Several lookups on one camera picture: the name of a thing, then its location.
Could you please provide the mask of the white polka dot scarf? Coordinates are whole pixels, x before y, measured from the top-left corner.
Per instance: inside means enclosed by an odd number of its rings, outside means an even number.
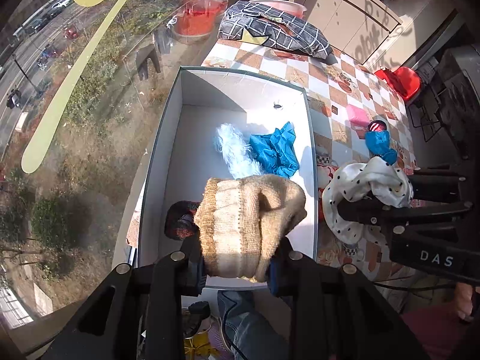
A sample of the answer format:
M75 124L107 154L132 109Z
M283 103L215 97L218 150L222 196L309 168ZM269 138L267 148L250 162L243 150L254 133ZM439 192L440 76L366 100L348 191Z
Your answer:
M414 191L411 181L400 168L395 168L380 157L367 163L348 163L334 174L322 193L322 211L325 222L335 237L346 245L355 245L366 239L379 246L386 245L381 228L358 220L346 220L338 213L338 205L351 206L368 194L373 194L380 203L394 208L410 206Z

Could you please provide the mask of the beige knitted hat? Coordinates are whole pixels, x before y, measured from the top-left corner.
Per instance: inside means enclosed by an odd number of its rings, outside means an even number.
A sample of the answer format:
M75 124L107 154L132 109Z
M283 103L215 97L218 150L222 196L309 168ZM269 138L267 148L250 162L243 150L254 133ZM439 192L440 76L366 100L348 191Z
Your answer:
M193 218L208 275L264 283L281 239L306 218L306 196L278 175L210 178Z

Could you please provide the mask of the large pink foam sponge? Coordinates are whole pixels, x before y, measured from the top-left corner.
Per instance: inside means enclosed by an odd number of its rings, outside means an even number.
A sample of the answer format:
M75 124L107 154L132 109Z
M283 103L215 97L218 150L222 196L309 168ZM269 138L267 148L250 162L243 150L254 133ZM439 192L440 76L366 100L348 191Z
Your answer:
M355 126L366 128L371 121L368 113L363 108L358 108L351 104L346 106L346 113L350 123Z

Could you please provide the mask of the blue fabric cloth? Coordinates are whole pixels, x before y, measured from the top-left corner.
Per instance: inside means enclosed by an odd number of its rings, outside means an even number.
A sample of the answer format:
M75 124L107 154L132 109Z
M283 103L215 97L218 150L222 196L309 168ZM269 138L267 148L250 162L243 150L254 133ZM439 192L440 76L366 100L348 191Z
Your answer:
M249 138L253 158L262 166L266 174L291 178L299 170L295 154L296 134L291 122L276 128L270 134L255 134Z
M368 131L364 135L365 144L373 156L379 156L388 165L397 162L397 152L390 147L390 133L387 130L380 132Z

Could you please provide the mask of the light blue fluffy duster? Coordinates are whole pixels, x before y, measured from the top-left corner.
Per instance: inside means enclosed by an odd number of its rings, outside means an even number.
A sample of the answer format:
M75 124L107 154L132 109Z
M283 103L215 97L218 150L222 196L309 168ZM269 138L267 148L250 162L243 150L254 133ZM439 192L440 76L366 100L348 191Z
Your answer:
M254 159L244 135L231 124L216 129L216 149L221 153L234 179L263 174L260 163Z

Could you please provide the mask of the dark red knitted hat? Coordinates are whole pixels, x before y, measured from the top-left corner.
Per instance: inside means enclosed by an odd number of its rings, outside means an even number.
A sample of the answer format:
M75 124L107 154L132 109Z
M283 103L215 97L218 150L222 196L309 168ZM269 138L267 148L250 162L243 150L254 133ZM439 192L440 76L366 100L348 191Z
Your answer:
M199 231L194 222L194 217L199 202L179 201L168 209L165 222L164 234L174 241L183 241Z

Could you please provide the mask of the blue jeans leg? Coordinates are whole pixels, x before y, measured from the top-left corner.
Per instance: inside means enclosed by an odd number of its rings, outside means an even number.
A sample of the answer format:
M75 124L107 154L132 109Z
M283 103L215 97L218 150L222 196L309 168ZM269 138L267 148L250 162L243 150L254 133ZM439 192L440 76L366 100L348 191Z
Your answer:
M252 291L219 291L220 331L234 359L288 359L289 345L256 310Z

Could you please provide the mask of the red striped knit hat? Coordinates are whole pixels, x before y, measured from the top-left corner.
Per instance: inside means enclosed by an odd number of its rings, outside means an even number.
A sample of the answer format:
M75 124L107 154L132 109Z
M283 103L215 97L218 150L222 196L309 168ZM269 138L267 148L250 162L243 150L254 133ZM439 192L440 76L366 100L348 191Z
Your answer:
M388 130L388 126L385 121L381 119L372 120L367 127L369 132L380 133Z

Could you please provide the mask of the checkered patterned tablecloth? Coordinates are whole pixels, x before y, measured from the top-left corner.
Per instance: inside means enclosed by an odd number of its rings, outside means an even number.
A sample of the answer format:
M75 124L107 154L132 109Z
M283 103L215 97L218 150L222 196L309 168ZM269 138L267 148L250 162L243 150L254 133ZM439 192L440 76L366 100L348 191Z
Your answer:
M368 161L371 153L364 135L374 119L388 127L390 146L397 153L395 165L412 174L416 157L404 100L350 56L335 50L332 57L332 64L325 64L316 58L219 40L202 63L259 73L305 89L320 187L337 167Z

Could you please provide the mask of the red plastic stool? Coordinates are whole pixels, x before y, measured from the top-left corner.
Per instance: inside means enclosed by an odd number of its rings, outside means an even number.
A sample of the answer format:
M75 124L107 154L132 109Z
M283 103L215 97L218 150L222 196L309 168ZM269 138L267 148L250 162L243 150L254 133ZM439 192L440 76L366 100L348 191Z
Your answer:
M395 71L381 68L374 72L374 75L385 80L391 89L402 97L402 100L409 102L420 92L422 79L409 67L398 67Z

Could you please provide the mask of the large white storage box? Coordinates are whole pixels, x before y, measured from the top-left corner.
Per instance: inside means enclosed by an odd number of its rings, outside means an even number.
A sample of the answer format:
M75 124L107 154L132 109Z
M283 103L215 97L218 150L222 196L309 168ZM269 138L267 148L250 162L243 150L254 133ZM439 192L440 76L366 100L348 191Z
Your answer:
M306 196L306 218L292 230L290 244L317 254L317 165L304 89L278 79L231 68L181 67L160 118L143 187L138 264L143 267L177 251L181 243L164 231L168 209L179 201L199 202L210 178L263 173L249 146L252 135L290 125L299 169L291 180Z

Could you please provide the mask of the dark plaid pillow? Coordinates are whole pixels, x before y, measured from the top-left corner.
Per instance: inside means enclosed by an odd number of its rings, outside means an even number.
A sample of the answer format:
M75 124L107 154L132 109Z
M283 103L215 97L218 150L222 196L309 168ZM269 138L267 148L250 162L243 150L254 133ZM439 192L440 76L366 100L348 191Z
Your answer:
M261 2L238 1L228 7L218 37L334 63L333 48L317 27Z

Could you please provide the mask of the red white plastic basin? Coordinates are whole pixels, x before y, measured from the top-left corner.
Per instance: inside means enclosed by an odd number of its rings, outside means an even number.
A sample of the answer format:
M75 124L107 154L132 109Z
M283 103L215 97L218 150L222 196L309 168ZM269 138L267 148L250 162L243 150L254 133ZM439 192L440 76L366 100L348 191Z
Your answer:
M228 0L181 0L172 25L181 41L194 42L209 37L227 8Z

